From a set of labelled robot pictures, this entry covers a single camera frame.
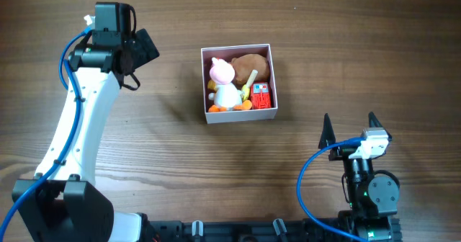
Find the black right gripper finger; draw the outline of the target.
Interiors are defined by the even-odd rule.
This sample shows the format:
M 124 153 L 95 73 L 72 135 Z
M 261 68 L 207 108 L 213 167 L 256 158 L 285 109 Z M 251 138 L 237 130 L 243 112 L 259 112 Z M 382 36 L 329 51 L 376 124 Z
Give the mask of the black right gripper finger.
M 323 149 L 333 145 L 336 142 L 336 136 L 332 127 L 331 119 L 328 113 L 325 113 L 323 118 L 323 129 L 319 140 L 318 148 Z
M 388 135 L 388 140 L 389 141 L 393 140 L 392 135 L 382 126 L 382 124 L 380 123 L 380 121 L 378 120 L 378 118 L 376 117 L 374 112 L 370 112 L 368 114 L 368 122 L 369 122 L 370 127 L 380 127 L 380 128 L 382 128 L 386 132 L 386 134 Z

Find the pink hat duck toy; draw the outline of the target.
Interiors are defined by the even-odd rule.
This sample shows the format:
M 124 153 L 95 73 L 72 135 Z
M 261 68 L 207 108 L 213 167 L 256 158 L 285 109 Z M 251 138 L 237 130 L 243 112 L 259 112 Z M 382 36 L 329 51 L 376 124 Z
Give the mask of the pink hat duck toy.
M 212 58 L 212 67 L 210 69 L 210 78 L 221 85 L 229 84 L 235 77 L 233 66 L 227 61 L 220 58 Z

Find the red toy fire truck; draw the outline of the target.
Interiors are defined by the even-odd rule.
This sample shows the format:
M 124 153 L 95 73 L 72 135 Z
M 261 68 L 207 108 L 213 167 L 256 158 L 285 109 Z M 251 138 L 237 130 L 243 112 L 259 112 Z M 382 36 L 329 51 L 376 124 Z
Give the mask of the red toy fire truck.
M 251 86 L 252 109 L 272 108 L 271 90 L 267 82 L 256 82 Z

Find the white box pink interior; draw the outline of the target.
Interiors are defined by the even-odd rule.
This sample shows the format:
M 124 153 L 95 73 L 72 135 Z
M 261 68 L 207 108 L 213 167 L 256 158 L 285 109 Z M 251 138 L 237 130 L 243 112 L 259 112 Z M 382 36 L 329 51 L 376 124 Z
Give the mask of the white box pink interior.
M 210 69 L 212 67 L 212 58 L 220 58 L 228 63 L 231 63 L 233 58 L 239 58 L 247 54 L 259 54 L 266 58 L 270 67 L 270 77 L 267 83 L 271 90 L 272 108 L 269 109 L 250 109 L 250 110 L 233 110 L 228 112 L 208 112 L 208 109 L 213 105 L 213 101 L 208 99 L 208 95 L 212 90 L 207 88 L 207 83 L 210 78 Z M 276 115 L 278 109 L 277 88 L 275 84 L 272 51 L 269 44 L 255 45 L 237 45 L 224 46 L 201 49 L 202 57 L 202 78 L 203 78 L 203 94 L 205 106 L 205 118 L 208 124 L 224 123 L 224 122 L 239 122 L 250 120 L 267 120 L 272 119 Z M 243 85 L 235 84 L 238 90 L 242 89 Z

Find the white plush duck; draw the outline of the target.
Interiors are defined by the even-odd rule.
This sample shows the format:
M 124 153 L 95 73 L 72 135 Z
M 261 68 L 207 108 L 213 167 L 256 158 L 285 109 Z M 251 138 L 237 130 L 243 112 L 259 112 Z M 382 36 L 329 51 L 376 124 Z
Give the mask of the white plush duck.
M 250 110 L 253 107 L 249 100 L 250 89 L 244 85 L 242 90 L 238 90 L 234 84 L 217 84 L 209 80 L 207 88 L 212 90 L 208 99 L 213 101 L 213 105 L 208 112 L 228 112 L 233 110 Z

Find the yellow toy rattle drum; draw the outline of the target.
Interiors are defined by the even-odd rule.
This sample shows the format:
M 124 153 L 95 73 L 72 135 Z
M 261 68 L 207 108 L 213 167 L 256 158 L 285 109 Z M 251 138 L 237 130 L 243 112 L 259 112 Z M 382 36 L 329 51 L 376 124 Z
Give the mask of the yellow toy rattle drum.
M 250 88 L 251 88 L 251 85 L 253 84 L 256 76 L 258 74 L 258 71 L 257 70 L 253 70 L 247 80 L 247 82 L 242 86 L 242 89 L 241 89 L 241 98 L 242 98 L 242 101 L 245 102 L 248 98 L 249 98 L 249 95 L 250 95 Z

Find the brown plush capybara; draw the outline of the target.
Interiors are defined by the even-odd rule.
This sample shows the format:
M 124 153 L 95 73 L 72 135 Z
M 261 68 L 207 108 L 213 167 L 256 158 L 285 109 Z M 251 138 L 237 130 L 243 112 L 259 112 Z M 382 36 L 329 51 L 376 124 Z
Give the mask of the brown plush capybara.
M 233 58 L 230 62 L 235 70 L 233 82 L 238 85 L 244 85 L 253 70 L 258 73 L 255 81 L 267 82 L 270 77 L 270 67 L 266 58 L 259 54 L 247 54 L 239 58 Z

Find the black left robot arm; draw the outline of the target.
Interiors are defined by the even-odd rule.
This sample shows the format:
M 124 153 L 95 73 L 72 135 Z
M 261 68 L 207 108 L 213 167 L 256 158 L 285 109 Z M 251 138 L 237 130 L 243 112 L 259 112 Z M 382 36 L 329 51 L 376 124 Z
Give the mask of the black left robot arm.
M 6 218 L 19 213 L 34 241 L 149 241 L 147 217 L 116 211 L 96 188 L 95 169 L 125 78 L 159 52 L 129 4 L 99 2 L 85 20 L 59 60 L 67 96 L 55 135 L 34 176 L 16 181 Z

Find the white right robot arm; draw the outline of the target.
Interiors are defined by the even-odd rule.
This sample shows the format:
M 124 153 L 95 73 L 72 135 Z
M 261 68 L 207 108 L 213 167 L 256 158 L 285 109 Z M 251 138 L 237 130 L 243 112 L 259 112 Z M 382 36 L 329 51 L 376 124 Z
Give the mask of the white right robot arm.
M 324 225 L 366 241 L 402 241 L 398 211 L 400 182 L 386 170 L 375 170 L 372 161 L 384 156 L 392 135 L 374 113 L 368 114 L 369 127 L 361 140 L 338 145 L 330 150 L 329 161 L 341 161 L 344 173 L 341 184 L 349 210 L 336 218 L 323 219 Z

